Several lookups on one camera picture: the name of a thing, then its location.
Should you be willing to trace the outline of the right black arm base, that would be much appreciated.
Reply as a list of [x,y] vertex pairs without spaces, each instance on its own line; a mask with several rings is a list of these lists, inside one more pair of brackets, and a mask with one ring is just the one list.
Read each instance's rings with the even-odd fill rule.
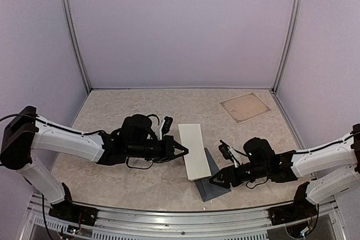
[[318,214],[317,205],[307,200],[306,190],[309,184],[310,182],[305,182],[298,186],[292,203],[271,207],[268,210],[272,225],[290,223]]

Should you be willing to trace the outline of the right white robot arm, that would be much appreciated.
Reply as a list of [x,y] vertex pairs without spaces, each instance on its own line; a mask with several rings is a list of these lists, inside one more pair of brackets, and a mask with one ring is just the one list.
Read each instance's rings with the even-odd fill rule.
[[288,215],[299,220],[309,209],[326,198],[345,191],[359,183],[359,125],[350,133],[318,147],[291,150],[276,154],[266,139],[254,137],[244,145],[248,162],[239,164],[233,153],[235,149],[222,142],[219,150],[233,164],[220,169],[209,182],[223,188],[237,187],[267,178],[275,183],[296,181],[310,174],[332,169],[329,174],[298,187],[296,201],[288,206]]

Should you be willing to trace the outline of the cream letter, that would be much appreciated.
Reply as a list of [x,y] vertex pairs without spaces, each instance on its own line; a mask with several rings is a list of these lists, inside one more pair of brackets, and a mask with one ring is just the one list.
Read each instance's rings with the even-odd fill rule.
[[178,124],[181,145],[188,149],[184,156],[188,180],[211,176],[200,124]]

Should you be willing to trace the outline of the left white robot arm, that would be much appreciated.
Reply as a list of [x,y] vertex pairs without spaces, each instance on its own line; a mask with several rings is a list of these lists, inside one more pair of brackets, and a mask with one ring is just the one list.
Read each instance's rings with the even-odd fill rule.
[[20,173],[66,220],[78,216],[78,206],[72,202],[67,186],[35,156],[36,150],[64,153],[104,166],[127,164],[130,158],[161,164],[188,154],[186,147],[168,135],[173,122],[168,116],[158,122],[156,130],[152,129],[150,115],[128,116],[111,133],[58,125],[39,116],[33,106],[8,118],[11,122],[3,133],[1,165]]

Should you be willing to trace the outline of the dark blue envelope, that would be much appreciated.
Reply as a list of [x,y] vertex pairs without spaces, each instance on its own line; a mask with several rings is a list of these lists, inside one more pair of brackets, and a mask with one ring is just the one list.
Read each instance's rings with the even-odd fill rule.
[[[205,150],[206,158],[208,159],[210,172],[212,174],[217,173],[219,171],[218,165],[214,161],[209,150],[207,148],[204,148],[204,150]],[[210,179],[209,177],[206,177],[206,178],[202,178],[202,179],[198,179],[198,180],[194,181],[196,188],[199,191],[200,197],[203,202],[211,201],[217,197],[220,197],[226,193],[231,192],[231,189],[229,189],[229,188],[223,188],[223,187],[219,187],[217,185],[211,184],[209,182],[209,179]]]

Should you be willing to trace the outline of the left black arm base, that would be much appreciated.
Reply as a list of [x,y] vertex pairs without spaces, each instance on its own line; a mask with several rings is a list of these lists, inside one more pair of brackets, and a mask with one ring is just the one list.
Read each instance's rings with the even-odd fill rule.
[[65,196],[60,203],[51,204],[49,216],[78,225],[94,226],[99,210],[94,207],[78,205],[73,202],[69,188],[62,183]]

